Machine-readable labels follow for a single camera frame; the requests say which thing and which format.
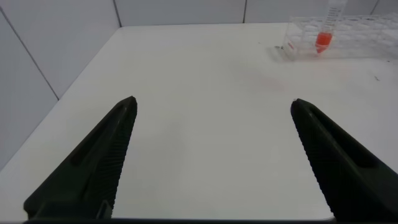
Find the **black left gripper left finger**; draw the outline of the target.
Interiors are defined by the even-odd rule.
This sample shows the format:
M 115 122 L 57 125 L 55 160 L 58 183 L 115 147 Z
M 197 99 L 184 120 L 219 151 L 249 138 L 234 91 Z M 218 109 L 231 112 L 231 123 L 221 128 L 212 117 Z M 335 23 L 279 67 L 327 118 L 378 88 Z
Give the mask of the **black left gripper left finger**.
M 117 103 L 26 199 L 30 219 L 111 218 L 137 116 L 137 101 Z

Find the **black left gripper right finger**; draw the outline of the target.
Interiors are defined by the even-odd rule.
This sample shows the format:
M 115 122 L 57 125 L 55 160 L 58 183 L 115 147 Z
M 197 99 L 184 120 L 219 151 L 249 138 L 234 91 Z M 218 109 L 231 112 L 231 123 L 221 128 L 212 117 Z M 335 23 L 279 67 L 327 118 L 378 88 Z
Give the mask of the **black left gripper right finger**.
M 315 105 L 296 99 L 290 113 L 335 220 L 397 221 L 397 173 Z

